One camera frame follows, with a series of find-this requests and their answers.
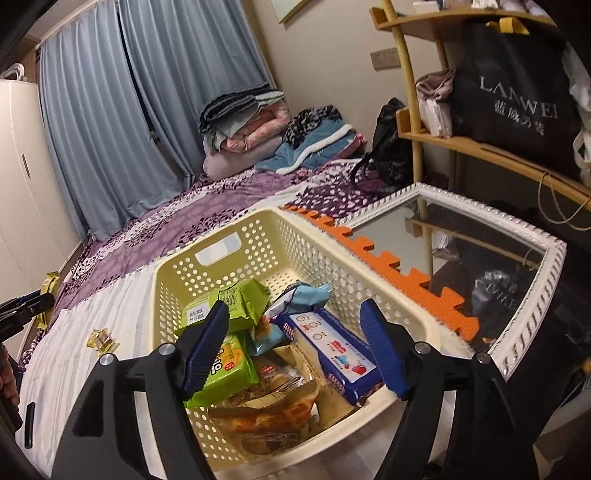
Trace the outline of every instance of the blue biscuit box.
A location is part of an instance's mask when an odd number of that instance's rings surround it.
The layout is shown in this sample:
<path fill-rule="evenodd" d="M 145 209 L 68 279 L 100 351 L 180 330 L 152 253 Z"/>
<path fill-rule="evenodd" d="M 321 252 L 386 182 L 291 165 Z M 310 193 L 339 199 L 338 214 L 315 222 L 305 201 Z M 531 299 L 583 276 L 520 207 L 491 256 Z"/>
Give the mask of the blue biscuit box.
<path fill-rule="evenodd" d="M 327 310 L 317 307 L 308 313 L 281 314 L 273 323 L 290 340 L 297 330 L 312 344 L 326 379 L 351 405 L 359 404 L 383 383 L 369 345 Z"/>

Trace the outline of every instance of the folded blanket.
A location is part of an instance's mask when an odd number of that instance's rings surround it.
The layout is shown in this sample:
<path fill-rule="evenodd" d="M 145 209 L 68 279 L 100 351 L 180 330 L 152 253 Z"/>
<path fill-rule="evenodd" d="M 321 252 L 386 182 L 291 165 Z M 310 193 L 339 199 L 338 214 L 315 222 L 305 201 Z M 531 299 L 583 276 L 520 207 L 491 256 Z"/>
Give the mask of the folded blanket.
<path fill-rule="evenodd" d="M 268 82 L 262 82 L 253 87 L 234 90 L 224 93 L 215 100 L 209 102 L 199 116 L 199 132 L 205 134 L 213 124 L 232 113 L 242 112 L 252 106 L 255 102 L 255 95 L 275 90 Z"/>
<path fill-rule="evenodd" d="M 255 103 L 244 109 L 242 112 L 235 112 L 226 115 L 224 118 L 216 121 L 211 129 L 205 134 L 208 151 L 219 151 L 222 142 L 227 138 L 232 138 L 248 122 L 255 118 L 264 108 L 283 100 L 285 93 L 280 90 L 272 90 L 266 93 L 255 95 Z"/>
<path fill-rule="evenodd" d="M 203 171 L 214 181 L 232 177 L 261 160 L 271 158 L 280 145 L 281 135 L 276 135 L 244 153 L 226 150 L 210 153 L 205 157 Z"/>
<path fill-rule="evenodd" d="M 265 140 L 283 133 L 291 120 L 290 109 L 285 102 L 265 107 L 242 127 L 232 138 L 225 139 L 221 147 L 230 152 L 251 150 Z"/>
<path fill-rule="evenodd" d="M 351 125 L 342 120 L 324 120 L 298 148 L 293 149 L 288 142 L 283 142 L 273 158 L 257 163 L 255 168 L 280 175 L 287 175 L 300 167 L 317 168 L 335 158 L 354 139 Z"/>

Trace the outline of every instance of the wardrobe handle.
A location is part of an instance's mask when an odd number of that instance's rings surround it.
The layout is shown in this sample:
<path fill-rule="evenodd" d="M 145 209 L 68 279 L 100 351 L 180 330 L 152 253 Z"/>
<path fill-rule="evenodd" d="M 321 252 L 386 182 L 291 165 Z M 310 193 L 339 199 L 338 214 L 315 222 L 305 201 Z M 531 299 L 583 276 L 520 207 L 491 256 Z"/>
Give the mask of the wardrobe handle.
<path fill-rule="evenodd" d="M 29 171 L 29 165 L 27 165 L 27 159 L 25 158 L 25 155 L 22 155 L 22 162 L 25 165 L 25 171 L 27 172 L 27 177 L 31 178 L 31 172 Z"/>

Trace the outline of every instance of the pink towel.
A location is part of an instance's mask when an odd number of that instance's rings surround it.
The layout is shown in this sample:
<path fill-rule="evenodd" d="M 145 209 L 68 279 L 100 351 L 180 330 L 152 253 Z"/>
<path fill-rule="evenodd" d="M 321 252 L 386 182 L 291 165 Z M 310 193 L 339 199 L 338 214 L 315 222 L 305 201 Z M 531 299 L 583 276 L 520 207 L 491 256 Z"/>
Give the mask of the pink towel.
<path fill-rule="evenodd" d="M 346 158 L 351 158 L 355 152 L 359 149 L 361 145 L 365 145 L 367 143 L 367 139 L 363 134 L 355 135 L 353 141 L 345 147 L 345 149 L 339 153 L 333 160 L 344 160 Z"/>
<path fill-rule="evenodd" d="M 282 133 L 290 120 L 287 104 L 283 101 L 273 103 L 261 110 L 236 135 L 225 139 L 221 147 L 230 152 L 243 153 Z"/>

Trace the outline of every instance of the electrical outlet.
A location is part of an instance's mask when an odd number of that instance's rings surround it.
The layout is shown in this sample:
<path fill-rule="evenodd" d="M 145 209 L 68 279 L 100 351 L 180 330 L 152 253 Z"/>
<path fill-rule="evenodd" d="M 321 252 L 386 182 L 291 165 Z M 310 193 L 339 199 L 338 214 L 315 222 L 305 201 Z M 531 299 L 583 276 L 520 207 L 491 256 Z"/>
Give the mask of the electrical outlet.
<path fill-rule="evenodd" d="M 374 70 L 377 72 L 378 70 L 387 69 L 388 65 L 386 63 L 386 55 L 384 54 L 383 50 L 380 51 L 373 51 L 369 54 L 371 57 L 371 63 L 374 67 Z"/>
<path fill-rule="evenodd" d="M 398 49 L 396 47 L 388 48 L 386 50 L 383 50 L 383 52 L 384 57 L 386 58 L 386 65 L 389 69 L 395 69 L 400 67 L 400 56 L 398 55 Z"/>
<path fill-rule="evenodd" d="M 385 50 L 373 51 L 369 54 L 374 70 L 395 69 L 400 67 L 400 57 L 396 48 L 386 48 Z"/>

